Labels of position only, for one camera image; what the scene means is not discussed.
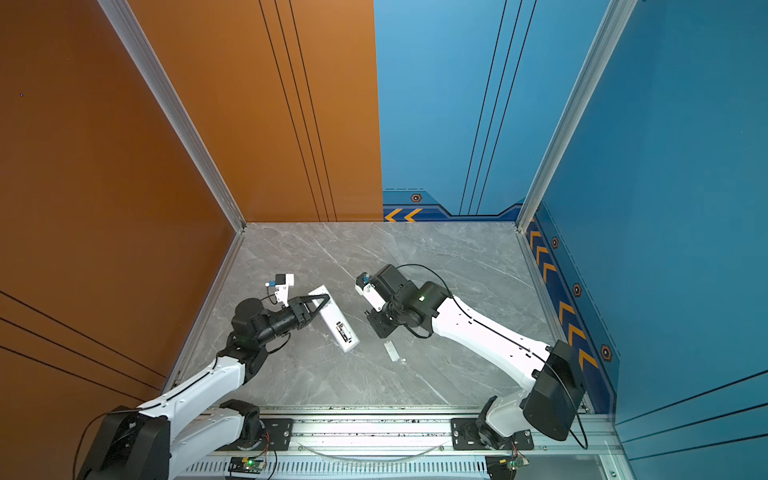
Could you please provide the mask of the white battery cover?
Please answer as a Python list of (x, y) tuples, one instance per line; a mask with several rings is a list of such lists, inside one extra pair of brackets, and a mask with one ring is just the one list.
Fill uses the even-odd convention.
[(392, 362), (398, 362), (401, 359), (394, 343), (391, 340), (387, 340), (384, 343), (384, 347)]

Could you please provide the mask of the white remote control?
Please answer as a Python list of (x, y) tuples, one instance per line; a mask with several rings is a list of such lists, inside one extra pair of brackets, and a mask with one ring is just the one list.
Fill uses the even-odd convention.
[[(330, 295), (330, 298), (331, 298), (330, 302), (322, 309), (320, 316), (324, 321), (324, 323), (327, 325), (330, 333), (332, 334), (333, 338), (339, 345), (339, 348), (341, 349), (341, 351), (344, 353), (347, 353), (359, 344), (359, 338), (357, 334), (354, 332), (348, 320), (346, 319), (345, 315), (339, 308), (338, 304), (335, 302), (334, 298), (332, 297), (332, 295), (324, 285), (321, 285), (320, 287), (310, 291), (309, 295), (320, 294), (320, 293), (327, 293)], [(342, 322), (347, 326), (351, 336), (353, 337), (352, 343), (346, 344), (343, 342), (336, 328), (336, 324), (338, 322)]]

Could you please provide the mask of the black battery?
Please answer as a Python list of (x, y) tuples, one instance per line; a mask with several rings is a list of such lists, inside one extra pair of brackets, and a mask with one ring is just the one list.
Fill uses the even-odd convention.
[(336, 324), (337, 331), (339, 332), (339, 335), (344, 343), (350, 344), (353, 342), (353, 337), (351, 336), (347, 326), (343, 324), (342, 322), (338, 322)]

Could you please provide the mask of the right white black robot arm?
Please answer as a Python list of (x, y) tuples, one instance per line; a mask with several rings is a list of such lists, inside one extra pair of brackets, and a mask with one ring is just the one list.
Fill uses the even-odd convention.
[(417, 286), (400, 267), (387, 264), (377, 273), (361, 273), (357, 292), (370, 304), (366, 318), (381, 339), (404, 328), (418, 339), (434, 335), (473, 351), (508, 375), (519, 387), (514, 395), (489, 398), (473, 430), (487, 448), (500, 450), (516, 434), (536, 430), (555, 440), (588, 439), (579, 408), (586, 380), (574, 347), (528, 338), (485, 317), (456, 296), (443, 279)]

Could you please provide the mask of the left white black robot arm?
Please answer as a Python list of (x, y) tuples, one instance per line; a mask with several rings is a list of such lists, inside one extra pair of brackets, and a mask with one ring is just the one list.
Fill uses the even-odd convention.
[(268, 343), (307, 326), (331, 301), (329, 294), (291, 298), (278, 311), (249, 298), (235, 308), (232, 331), (214, 360), (182, 384), (140, 406), (99, 415), (99, 429), (75, 479), (173, 479), (227, 446), (265, 447), (258, 406), (230, 400), (271, 355)]

